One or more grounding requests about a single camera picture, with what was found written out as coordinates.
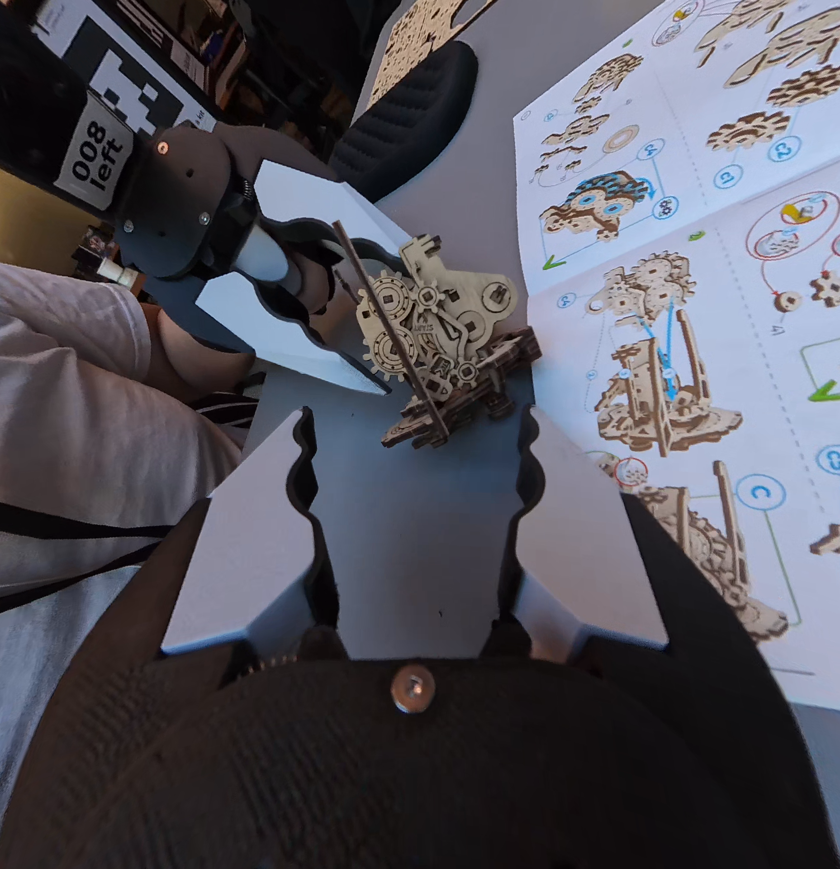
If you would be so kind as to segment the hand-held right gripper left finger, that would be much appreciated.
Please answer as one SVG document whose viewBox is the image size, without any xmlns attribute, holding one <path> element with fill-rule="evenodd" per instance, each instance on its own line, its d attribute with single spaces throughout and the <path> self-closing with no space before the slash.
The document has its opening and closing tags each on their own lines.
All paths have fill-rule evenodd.
<svg viewBox="0 0 840 869">
<path fill-rule="evenodd" d="M 308 629 L 337 628 L 337 584 L 311 510 L 316 452 L 314 416 L 301 407 L 211 494 L 165 654 L 244 642 L 287 655 Z"/>
</svg>

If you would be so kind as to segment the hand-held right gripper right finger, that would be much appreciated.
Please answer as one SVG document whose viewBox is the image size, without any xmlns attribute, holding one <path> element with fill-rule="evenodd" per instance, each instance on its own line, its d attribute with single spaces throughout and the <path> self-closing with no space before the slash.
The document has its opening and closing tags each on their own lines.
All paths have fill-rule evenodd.
<svg viewBox="0 0 840 869">
<path fill-rule="evenodd" d="M 620 489 L 534 405 L 522 414 L 516 492 L 498 587 L 531 654 L 577 654 L 589 639 L 668 643 Z"/>
</svg>

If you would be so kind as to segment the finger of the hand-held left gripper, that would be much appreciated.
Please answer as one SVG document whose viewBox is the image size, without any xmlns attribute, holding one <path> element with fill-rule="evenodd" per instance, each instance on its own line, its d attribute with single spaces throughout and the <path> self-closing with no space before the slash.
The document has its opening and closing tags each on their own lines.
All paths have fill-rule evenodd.
<svg viewBox="0 0 840 869">
<path fill-rule="evenodd" d="M 355 359 L 314 338 L 300 320 L 268 312 L 255 283 L 239 272 L 206 282 L 196 304 L 249 345 L 259 360 L 357 392 L 391 393 Z"/>
<path fill-rule="evenodd" d="M 401 250 L 410 236 L 345 181 L 265 160 L 253 194 L 258 217 L 240 244 L 235 270 L 252 279 L 257 291 L 298 293 L 301 278 L 293 262 L 295 252 L 326 266 L 330 290 L 335 291 L 335 272 L 348 260 L 336 223 L 361 264 L 403 266 Z"/>
</svg>

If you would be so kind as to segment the wooden gear model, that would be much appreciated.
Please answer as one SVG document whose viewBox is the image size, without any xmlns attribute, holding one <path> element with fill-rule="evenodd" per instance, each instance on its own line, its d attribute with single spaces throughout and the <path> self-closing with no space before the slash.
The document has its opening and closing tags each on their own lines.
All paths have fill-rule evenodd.
<svg viewBox="0 0 840 869">
<path fill-rule="evenodd" d="M 504 276 L 452 270 L 440 257 L 439 236 L 416 236 L 399 248 L 401 269 L 370 277 L 360 242 L 340 222 L 334 231 L 360 281 L 356 318 L 371 373 L 407 382 L 413 397 L 382 437 L 390 449 L 410 441 L 437 449 L 482 408 L 492 421 L 509 418 L 512 373 L 541 358 L 530 327 L 500 334 L 496 326 L 515 310 L 518 291 Z"/>
</svg>

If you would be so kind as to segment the person's left forearm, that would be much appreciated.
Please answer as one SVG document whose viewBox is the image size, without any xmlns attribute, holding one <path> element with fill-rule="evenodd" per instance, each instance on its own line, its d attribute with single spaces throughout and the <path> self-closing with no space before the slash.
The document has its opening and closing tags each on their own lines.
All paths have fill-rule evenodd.
<svg viewBox="0 0 840 869">
<path fill-rule="evenodd" d="M 252 371 L 253 353 L 211 349 L 178 327 L 157 305 L 141 305 L 151 342 L 146 386 L 190 404 L 217 392 L 230 391 Z"/>
</svg>

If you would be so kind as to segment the laser-cut plywood parts sheet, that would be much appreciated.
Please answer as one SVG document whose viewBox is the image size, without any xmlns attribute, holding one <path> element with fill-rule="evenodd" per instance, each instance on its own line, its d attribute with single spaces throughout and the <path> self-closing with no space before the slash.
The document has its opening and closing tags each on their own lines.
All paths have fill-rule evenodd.
<svg viewBox="0 0 840 869">
<path fill-rule="evenodd" d="M 457 37 L 494 1 L 481 1 L 463 23 L 455 24 L 466 1 L 417 1 L 395 22 L 376 73 L 367 109 L 387 94 L 436 49 Z"/>
</svg>

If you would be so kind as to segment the person's left hand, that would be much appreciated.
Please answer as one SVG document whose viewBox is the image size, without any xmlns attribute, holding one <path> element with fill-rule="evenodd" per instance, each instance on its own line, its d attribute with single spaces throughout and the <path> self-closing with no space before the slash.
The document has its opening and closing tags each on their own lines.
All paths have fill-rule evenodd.
<svg viewBox="0 0 840 869">
<path fill-rule="evenodd" d="M 329 269 L 307 256 L 295 252 L 293 262 L 300 275 L 299 291 L 295 298 L 304 305 L 311 315 L 325 310 L 331 298 Z"/>
</svg>

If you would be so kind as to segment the black white striped cloth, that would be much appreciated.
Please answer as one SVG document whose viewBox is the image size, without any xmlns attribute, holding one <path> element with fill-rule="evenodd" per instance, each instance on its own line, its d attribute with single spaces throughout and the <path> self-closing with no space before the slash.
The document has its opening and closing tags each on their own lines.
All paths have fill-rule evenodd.
<svg viewBox="0 0 840 869">
<path fill-rule="evenodd" d="M 247 430 L 252 426 L 259 399 L 232 392 L 217 392 L 189 402 L 188 407 L 220 427 Z"/>
</svg>

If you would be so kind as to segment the black wrist rest pad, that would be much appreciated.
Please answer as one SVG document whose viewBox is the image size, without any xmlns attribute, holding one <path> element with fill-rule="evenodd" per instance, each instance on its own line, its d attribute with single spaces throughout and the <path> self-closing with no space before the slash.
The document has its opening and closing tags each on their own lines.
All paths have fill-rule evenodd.
<svg viewBox="0 0 840 869">
<path fill-rule="evenodd" d="M 339 181 L 378 202 L 418 176 L 460 130 L 479 70 L 452 40 L 433 51 L 358 117 L 328 160 Z"/>
</svg>

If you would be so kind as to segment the white assembly instruction booklet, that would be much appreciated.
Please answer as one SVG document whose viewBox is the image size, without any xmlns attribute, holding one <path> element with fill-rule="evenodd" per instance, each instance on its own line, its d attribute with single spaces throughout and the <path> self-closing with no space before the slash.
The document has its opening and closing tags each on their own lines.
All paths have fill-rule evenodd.
<svg viewBox="0 0 840 869">
<path fill-rule="evenodd" d="M 840 710 L 840 2 L 665 2 L 513 137 L 536 403 Z"/>
</svg>

